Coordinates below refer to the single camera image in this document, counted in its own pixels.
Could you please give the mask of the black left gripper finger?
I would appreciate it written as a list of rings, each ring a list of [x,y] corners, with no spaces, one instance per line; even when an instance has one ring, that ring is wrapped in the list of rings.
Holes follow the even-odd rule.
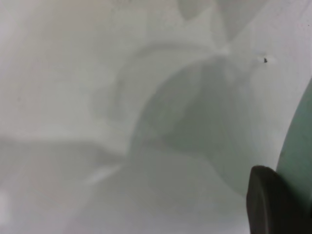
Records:
[[[273,169],[253,166],[246,208],[252,234],[310,234],[312,218]]]

